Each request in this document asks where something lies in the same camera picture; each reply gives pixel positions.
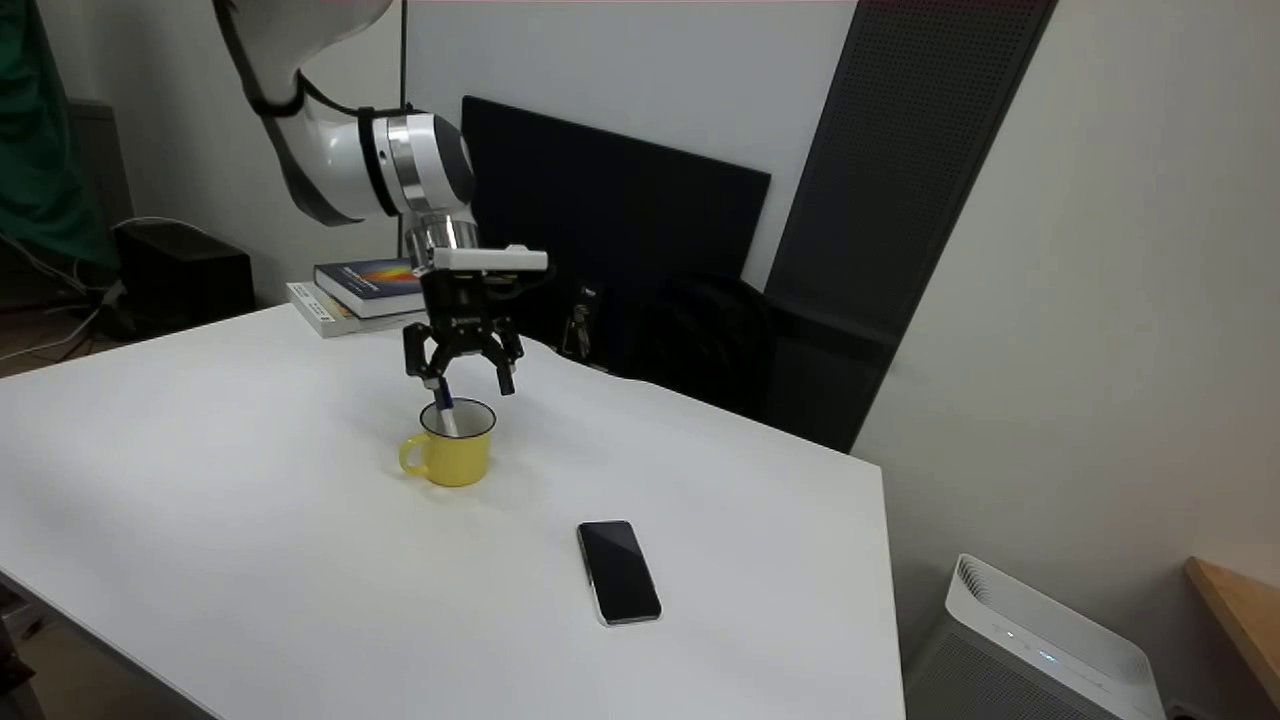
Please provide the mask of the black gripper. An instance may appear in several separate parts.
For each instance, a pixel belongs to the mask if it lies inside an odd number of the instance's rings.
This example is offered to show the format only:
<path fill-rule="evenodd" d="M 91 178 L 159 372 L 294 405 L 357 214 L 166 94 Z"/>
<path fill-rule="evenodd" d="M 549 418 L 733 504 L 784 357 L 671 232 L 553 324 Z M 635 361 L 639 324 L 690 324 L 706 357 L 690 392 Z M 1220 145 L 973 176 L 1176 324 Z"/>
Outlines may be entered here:
<path fill-rule="evenodd" d="M 442 408 L 458 408 L 449 362 L 480 353 L 498 367 L 501 396 L 515 392 L 515 335 L 514 303 L 519 281 L 503 270 L 426 270 L 426 319 L 404 327 L 404 367 L 426 379 Z"/>

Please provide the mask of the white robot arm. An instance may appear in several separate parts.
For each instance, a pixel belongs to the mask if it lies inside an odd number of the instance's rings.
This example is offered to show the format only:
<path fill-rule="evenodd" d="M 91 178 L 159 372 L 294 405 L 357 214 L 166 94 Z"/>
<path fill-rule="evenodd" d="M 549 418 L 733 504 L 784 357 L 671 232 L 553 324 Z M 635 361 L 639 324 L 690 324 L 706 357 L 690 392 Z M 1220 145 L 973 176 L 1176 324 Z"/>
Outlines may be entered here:
<path fill-rule="evenodd" d="M 549 269 L 549 256 L 524 242 L 480 242 L 478 173 L 458 125 L 411 104 L 347 106 L 306 77 L 318 53 L 365 31 L 387 3 L 213 0 L 213 11 L 294 204 L 327 227 L 370 214 L 404 221 L 401 256 L 426 297 L 426 319 L 404 327 L 404 372 L 451 408 L 449 362 L 485 357 L 498 387 L 514 396 L 524 345 L 508 298 L 524 270 Z"/>

